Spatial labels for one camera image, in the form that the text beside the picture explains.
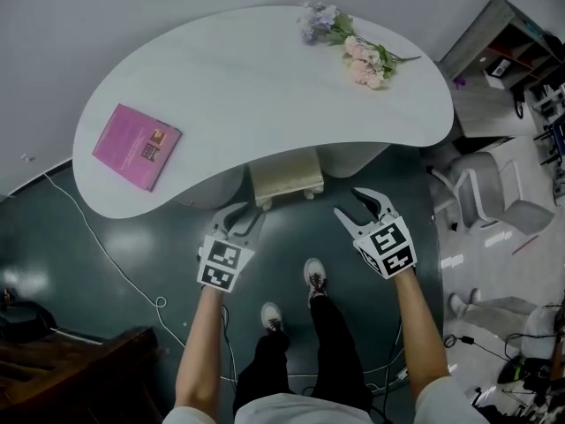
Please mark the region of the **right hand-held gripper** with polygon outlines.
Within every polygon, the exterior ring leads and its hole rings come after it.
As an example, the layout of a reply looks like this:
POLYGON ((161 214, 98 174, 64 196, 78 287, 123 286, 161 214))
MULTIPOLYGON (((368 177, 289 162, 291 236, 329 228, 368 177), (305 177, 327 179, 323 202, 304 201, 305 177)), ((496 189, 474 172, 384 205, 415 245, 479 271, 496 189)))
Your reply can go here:
POLYGON ((370 221, 356 222, 339 206, 333 212, 353 238, 353 246, 364 262, 384 279, 414 267, 418 258, 410 231, 388 196, 366 187, 353 187, 351 192, 366 209, 370 221))

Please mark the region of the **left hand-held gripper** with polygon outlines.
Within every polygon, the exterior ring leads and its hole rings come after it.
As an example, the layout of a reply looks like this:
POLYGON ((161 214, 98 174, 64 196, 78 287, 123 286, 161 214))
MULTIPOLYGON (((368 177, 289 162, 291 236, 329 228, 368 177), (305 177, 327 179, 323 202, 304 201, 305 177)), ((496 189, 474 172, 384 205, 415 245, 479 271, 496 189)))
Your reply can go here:
POLYGON ((256 239, 266 218, 263 212, 249 210, 249 202, 238 202, 218 210, 212 217, 197 253, 200 284, 232 292, 255 254, 256 239))

